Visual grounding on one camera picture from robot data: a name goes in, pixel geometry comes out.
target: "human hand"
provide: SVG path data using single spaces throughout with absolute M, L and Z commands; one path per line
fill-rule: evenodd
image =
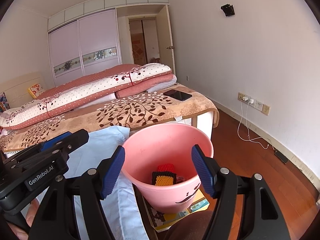
M 31 227 L 33 220 L 35 219 L 36 213 L 38 211 L 40 204 L 38 202 L 37 199 L 34 199 L 33 201 L 31 201 L 30 203 L 30 207 L 28 209 L 27 215 L 26 215 L 26 221 L 27 224 Z M 21 228 L 8 223 L 9 227 L 11 228 L 11 230 L 13 231 L 13 233 L 20 239 L 20 240 L 28 240 L 28 234 L 23 231 Z

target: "book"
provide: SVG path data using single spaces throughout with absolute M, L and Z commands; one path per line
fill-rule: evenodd
M 206 210 L 209 207 L 209 201 L 204 197 L 201 190 L 198 189 L 190 207 L 177 214 L 163 214 L 155 210 L 148 201 L 143 198 L 143 203 L 147 210 L 151 226 L 158 232 L 168 230 L 173 224 L 190 215 L 191 213 Z

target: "smartphone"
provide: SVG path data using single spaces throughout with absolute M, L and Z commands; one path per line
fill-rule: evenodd
M 168 97 L 171 97 L 171 98 L 174 98 L 174 99 L 177 99 L 179 101 L 185 101 L 187 100 L 188 98 L 191 98 L 192 95 L 190 94 L 187 94 L 185 92 L 181 92 L 181 91 L 177 91 L 175 89 L 171 89 L 165 93 L 163 93 L 165 96 L 168 96 Z

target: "beige blanket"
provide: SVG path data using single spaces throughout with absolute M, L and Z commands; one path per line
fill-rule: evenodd
M 170 89 L 192 94 L 192 97 L 181 102 L 164 96 L 163 93 Z M 72 110 L 20 130 L 11 130 L 7 136 L 0 138 L 0 150 L 4 153 L 22 150 L 67 131 L 86 129 L 92 132 L 112 125 L 137 130 L 157 123 L 174 121 L 178 116 L 187 119 L 210 111 L 214 112 L 213 127 L 216 127 L 219 122 L 219 112 L 212 101 L 198 92 L 176 84 L 154 94 L 140 93 Z

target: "red object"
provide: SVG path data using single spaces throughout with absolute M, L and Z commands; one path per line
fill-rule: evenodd
M 174 165 L 170 163 L 159 165 L 157 171 L 170 171 L 174 173 Z

